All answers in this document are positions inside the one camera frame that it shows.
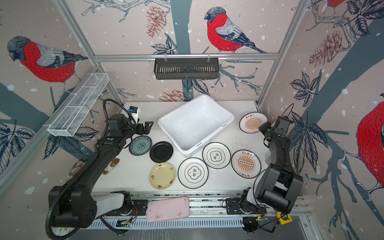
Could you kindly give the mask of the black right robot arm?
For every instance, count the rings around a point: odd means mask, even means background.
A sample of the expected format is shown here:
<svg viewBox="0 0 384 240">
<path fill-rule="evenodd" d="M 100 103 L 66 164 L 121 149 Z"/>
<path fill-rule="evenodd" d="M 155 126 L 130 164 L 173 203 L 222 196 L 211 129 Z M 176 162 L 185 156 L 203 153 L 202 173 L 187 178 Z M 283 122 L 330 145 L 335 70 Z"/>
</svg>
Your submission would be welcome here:
<svg viewBox="0 0 384 240">
<path fill-rule="evenodd" d="M 266 122 L 259 128 L 264 136 L 264 145 L 270 150 L 271 163 L 257 175 L 259 181 L 253 188 L 243 191 L 239 204 L 246 214 L 258 212 L 263 203 L 277 212 L 289 214 L 303 186 L 303 177 L 294 170 L 289 149 L 288 129 L 293 121 L 287 116 L 279 116 L 274 124 Z M 255 203 L 247 200 L 249 191 L 253 190 Z"/>
</svg>

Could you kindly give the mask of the white plate black rim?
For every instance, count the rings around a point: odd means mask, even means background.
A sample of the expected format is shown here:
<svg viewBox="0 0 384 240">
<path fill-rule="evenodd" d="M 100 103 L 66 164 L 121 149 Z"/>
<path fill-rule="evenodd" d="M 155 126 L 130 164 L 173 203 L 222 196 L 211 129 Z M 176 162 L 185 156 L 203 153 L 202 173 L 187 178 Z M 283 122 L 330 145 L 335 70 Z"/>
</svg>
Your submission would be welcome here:
<svg viewBox="0 0 384 240">
<path fill-rule="evenodd" d="M 198 189 L 208 180 L 209 170 L 206 163 L 199 158 L 184 160 L 178 169 L 180 183 L 188 189 Z"/>
<path fill-rule="evenodd" d="M 231 162 L 232 155 L 226 145 L 212 142 L 204 147 L 202 157 L 208 167 L 219 170 Z"/>
</svg>

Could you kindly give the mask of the orange sunburst plate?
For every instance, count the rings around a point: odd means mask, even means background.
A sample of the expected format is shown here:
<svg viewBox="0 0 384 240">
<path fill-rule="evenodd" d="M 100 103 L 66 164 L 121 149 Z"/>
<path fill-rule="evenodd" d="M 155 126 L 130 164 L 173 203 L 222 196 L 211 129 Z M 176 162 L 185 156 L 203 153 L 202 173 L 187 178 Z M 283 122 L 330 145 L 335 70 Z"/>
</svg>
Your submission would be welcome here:
<svg viewBox="0 0 384 240">
<path fill-rule="evenodd" d="M 239 121 L 239 128 L 246 134 L 259 133 L 259 128 L 267 121 L 268 118 L 263 113 L 251 112 L 241 118 Z"/>
<path fill-rule="evenodd" d="M 256 178 L 261 170 L 260 159 L 249 150 L 238 150 L 232 155 L 231 166 L 235 173 L 245 179 Z"/>
</svg>

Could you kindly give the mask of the white plastic bin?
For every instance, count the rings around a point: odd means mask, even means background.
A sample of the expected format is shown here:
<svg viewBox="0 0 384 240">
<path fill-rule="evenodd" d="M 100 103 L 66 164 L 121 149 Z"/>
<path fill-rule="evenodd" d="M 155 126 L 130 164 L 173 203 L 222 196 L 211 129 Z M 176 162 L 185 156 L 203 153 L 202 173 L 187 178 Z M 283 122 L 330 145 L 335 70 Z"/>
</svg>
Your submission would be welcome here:
<svg viewBox="0 0 384 240">
<path fill-rule="evenodd" d="M 235 116 L 214 99 L 201 95 L 158 120 L 175 147 L 189 158 L 231 124 Z"/>
</svg>

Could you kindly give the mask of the pink pad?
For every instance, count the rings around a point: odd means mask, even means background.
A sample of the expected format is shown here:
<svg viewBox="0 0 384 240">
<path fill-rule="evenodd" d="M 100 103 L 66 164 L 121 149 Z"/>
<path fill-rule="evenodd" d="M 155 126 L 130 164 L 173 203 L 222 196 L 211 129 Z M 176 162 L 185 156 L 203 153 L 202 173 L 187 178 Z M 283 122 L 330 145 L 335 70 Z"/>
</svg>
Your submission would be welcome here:
<svg viewBox="0 0 384 240">
<path fill-rule="evenodd" d="M 147 222 L 158 223 L 188 218 L 190 201 L 187 197 L 152 201 L 148 204 Z"/>
</svg>

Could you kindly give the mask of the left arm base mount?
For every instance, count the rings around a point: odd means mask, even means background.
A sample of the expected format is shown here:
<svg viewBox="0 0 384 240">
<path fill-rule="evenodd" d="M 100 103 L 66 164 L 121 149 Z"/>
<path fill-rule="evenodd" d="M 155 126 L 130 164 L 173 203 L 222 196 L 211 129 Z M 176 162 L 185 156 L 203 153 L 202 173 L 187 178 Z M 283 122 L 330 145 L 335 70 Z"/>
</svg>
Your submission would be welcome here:
<svg viewBox="0 0 384 240">
<path fill-rule="evenodd" d="M 118 191 L 116 193 L 124 195 L 123 206 L 119 209 L 112 210 L 106 213 L 106 216 L 145 216 L 148 208 L 148 200 L 139 199 L 132 200 L 131 194 L 125 191 Z"/>
</svg>

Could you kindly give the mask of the blue floral green plate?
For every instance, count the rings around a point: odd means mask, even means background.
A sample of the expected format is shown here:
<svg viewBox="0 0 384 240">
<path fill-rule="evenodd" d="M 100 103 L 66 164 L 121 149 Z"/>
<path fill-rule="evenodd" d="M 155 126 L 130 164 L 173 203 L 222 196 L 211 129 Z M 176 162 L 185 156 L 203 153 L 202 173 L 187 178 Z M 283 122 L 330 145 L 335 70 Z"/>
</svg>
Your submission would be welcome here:
<svg viewBox="0 0 384 240">
<path fill-rule="evenodd" d="M 150 151 L 152 144 L 152 139 L 148 136 L 136 137 L 129 146 L 129 152 L 133 156 L 142 156 Z"/>
</svg>

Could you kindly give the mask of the yellow tape measure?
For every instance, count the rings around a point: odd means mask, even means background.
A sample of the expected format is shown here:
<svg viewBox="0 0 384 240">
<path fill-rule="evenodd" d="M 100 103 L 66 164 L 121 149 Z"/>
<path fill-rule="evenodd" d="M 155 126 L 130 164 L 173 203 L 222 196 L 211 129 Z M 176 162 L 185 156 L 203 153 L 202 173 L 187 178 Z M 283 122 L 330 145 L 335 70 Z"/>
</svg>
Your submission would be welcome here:
<svg viewBox="0 0 384 240">
<path fill-rule="evenodd" d="M 277 212 L 277 219 L 280 225 L 286 225 L 293 221 L 290 215 L 285 215 L 281 212 Z"/>
</svg>

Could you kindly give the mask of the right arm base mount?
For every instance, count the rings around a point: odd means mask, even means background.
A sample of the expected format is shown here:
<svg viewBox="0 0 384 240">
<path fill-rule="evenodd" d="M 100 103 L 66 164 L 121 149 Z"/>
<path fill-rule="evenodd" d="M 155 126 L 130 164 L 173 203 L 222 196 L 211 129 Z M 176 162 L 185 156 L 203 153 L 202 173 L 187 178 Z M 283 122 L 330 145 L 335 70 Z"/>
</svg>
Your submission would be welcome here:
<svg viewBox="0 0 384 240">
<path fill-rule="evenodd" d="M 251 215 L 267 213 L 266 208 L 258 206 L 256 203 L 252 203 L 248 200 L 249 193 L 252 192 L 252 188 L 247 188 L 243 191 L 240 198 L 227 198 L 224 200 L 227 215 Z"/>
</svg>

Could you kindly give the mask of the horizontal aluminium rail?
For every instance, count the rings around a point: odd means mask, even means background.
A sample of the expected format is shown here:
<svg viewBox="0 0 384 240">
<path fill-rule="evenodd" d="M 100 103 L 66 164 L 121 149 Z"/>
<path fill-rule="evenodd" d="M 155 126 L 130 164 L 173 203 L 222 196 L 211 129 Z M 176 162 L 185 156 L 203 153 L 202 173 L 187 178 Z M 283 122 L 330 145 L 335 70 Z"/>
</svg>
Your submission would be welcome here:
<svg viewBox="0 0 384 240">
<path fill-rule="evenodd" d="M 218 60 L 278 60 L 280 55 L 278 53 L 241 53 L 241 54 L 177 54 L 177 55 L 95 55 L 94 60 L 97 63 L 104 62 L 150 62 L 155 59 L 192 59 L 203 58 L 212 59 L 218 58 Z"/>
</svg>

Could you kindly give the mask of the yellow plate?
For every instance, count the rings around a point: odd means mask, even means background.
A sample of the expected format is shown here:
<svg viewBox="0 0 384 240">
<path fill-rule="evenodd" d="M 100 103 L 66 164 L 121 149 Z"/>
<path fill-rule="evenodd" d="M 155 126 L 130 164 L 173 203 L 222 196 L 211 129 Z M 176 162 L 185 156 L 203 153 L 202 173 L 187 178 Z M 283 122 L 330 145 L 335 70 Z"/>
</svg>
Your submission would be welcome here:
<svg viewBox="0 0 384 240">
<path fill-rule="evenodd" d="M 156 190 L 165 190 L 175 182 L 176 173 L 175 167 L 169 163 L 157 164 L 150 172 L 150 185 Z"/>
</svg>

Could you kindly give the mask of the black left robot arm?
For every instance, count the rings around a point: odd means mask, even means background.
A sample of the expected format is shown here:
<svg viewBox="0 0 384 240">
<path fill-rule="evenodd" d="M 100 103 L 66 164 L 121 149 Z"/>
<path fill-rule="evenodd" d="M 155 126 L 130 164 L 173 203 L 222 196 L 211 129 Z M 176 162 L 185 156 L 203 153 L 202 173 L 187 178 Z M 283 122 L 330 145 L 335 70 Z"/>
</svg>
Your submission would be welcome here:
<svg viewBox="0 0 384 240">
<path fill-rule="evenodd" d="M 93 188 L 105 168 L 114 160 L 134 135 L 148 135 L 153 122 L 135 124 L 134 119 L 116 114 L 107 120 L 103 137 L 95 144 L 95 155 L 63 186 L 49 192 L 49 212 L 46 228 L 87 228 L 91 223 L 117 209 L 130 212 L 133 208 L 130 193 L 111 192 L 101 201 L 92 197 Z"/>
</svg>

